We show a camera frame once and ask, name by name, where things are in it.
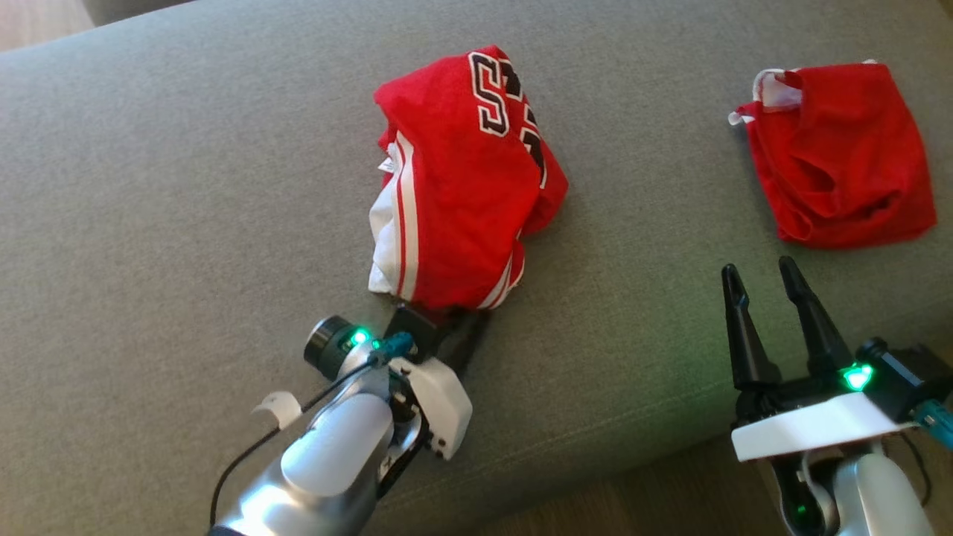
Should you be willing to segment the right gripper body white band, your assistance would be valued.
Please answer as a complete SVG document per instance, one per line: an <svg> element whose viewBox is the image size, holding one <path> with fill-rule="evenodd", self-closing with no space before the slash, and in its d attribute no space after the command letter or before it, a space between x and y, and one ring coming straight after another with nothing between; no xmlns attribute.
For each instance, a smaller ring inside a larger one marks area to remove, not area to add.
<svg viewBox="0 0 953 536"><path fill-rule="evenodd" d="M891 418L871 399L873 371L837 374L833 383L736 381L736 458L749 462L834 447L914 427Z"/></svg>

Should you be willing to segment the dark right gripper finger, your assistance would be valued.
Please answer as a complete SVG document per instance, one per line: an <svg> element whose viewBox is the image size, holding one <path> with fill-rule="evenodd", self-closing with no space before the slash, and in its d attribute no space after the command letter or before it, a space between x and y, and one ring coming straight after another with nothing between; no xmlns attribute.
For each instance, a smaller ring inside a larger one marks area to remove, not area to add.
<svg viewBox="0 0 953 536"><path fill-rule="evenodd" d="M801 333L807 350L810 376L840 374L855 364L844 337L830 318L820 299L808 284L795 259L781 257L777 262L787 298L797 309Z"/></svg>
<svg viewBox="0 0 953 536"><path fill-rule="evenodd" d="M782 373L768 359L749 313L750 299L734 264L721 269L726 332L734 387L741 392L777 386Z"/></svg>

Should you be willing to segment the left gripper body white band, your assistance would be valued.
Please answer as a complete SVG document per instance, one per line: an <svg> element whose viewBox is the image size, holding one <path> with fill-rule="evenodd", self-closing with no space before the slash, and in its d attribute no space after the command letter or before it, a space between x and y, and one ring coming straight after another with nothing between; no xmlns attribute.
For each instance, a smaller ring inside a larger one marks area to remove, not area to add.
<svg viewBox="0 0 953 536"><path fill-rule="evenodd" d="M398 340L388 366L423 423L418 443L442 460L456 457L474 413L462 377L436 357L449 312L402 303L385 331L386 339Z"/></svg>

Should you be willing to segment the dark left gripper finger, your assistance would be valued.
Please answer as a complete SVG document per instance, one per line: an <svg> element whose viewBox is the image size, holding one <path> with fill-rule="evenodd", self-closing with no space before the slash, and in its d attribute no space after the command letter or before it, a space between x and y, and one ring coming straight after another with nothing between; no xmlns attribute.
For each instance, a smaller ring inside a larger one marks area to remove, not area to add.
<svg viewBox="0 0 953 536"><path fill-rule="evenodd" d="M474 355L485 339L490 325L491 310L450 310L443 325L444 338L436 357L457 377L464 377Z"/></svg>

